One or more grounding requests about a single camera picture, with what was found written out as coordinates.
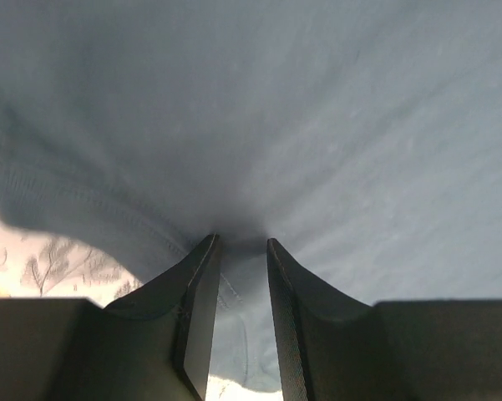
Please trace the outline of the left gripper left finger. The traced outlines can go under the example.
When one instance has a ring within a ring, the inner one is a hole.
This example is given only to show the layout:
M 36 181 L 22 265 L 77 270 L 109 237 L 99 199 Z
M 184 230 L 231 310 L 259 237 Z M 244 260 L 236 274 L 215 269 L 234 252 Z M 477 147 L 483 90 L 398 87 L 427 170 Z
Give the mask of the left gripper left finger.
M 49 387 L 52 400 L 205 399 L 221 242 L 99 308 L 83 302 Z

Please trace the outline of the blue grey t shirt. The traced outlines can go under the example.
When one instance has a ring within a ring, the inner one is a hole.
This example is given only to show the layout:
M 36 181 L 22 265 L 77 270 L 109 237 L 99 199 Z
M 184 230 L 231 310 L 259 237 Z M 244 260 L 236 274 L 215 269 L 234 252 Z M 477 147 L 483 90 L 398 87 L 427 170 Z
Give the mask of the blue grey t shirt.
M 219 234 L 210 370 L 260 392 L 271 237 L 363 302 L 502 297 L 502 1 L 0 1 L 0 219 L 144 282 Z

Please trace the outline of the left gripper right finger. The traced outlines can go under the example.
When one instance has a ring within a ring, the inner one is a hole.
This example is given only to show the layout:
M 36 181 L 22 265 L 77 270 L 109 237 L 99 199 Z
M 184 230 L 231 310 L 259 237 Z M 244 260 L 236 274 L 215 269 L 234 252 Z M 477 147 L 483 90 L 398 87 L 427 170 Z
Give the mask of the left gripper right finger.
M 383 322 L 308 271 L 276 239 L 268 284 L 285 400 L 407 400 Z

